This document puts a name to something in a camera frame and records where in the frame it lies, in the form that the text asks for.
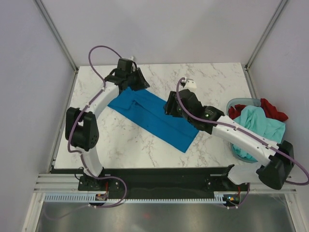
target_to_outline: gray plastic basket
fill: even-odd
[[[234,98],[232,100],[230,100],[226,106],[226,114],[228,115],[228,109],[230,107],[235,107],[235,105],[253,105],[253,106],[261,106],[261,100],[260,99],[253,99],[253,98]],[[255,161],[246,159],[246,158],[242,158],[239,155],[237,155],[234,150],[233,150],[233,144],[231,144],[231,149],[232,149],[232,153],[233,156],[236,157],[237,159],[247,162],[247,163],[255,163]]]

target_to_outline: turquoise towel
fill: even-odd
[[[277,143],[281,143],[285,132],[285,124],[283,122],[267,118],[261,107],[252,105],[246,106],[241,111],[241,115],[235,118],[234,121],[258,135],[276,141]],[[239,147],[233,145],[233,149],[240,157],[256,161],[255,158]]]
[[[108,106],[178,150],[186,152],[198,130],[184,118],[165,115],[165,103],[145,89],[132,91],[127,88]]]

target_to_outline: gray floor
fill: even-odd
[[[50,217],[81,204],[44,203]],[[237,210],[211,204],[132,204],[83,208],[57,221],[41,215],[41,232],[294,232],[284,196],[249,195]]]

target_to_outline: red cloth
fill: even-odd
[[[235,119],[240,116],[241,111],[246,107],[246,105],[235,105],[228,109],[228,115],[231,119]],[[265,112],[266,117],[276,119],[278,121],[284,122],[289,119],[289,117],[283,113],[279,112],[275,106],[269,103],[265,98],[261,98],[261,107]]]

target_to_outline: white marble surface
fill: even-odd
[[[233,98],[250,97],[240,63],[214,64],[153,64],[139,65],[148,89],[167,100],[181,77],[197,83],[196,95],[203,105],[213,105],[226,112]],[[106,76],[114,66],[97,66]],[[101,80],[89,66],[81,67],[77,77],[71,106],[84,107],[97,92]],[[140,128],[118,112],[106,108],[98,118],[100,139],[97,144],[99,160],[105,168],[153,167],[216,167],[241,164],[232,156],[228,142],[199,132],[186,153],[182,153],[161,139]],[[67,152],[67,140],[62,135],[55,168],[82,166],[78,154]]]

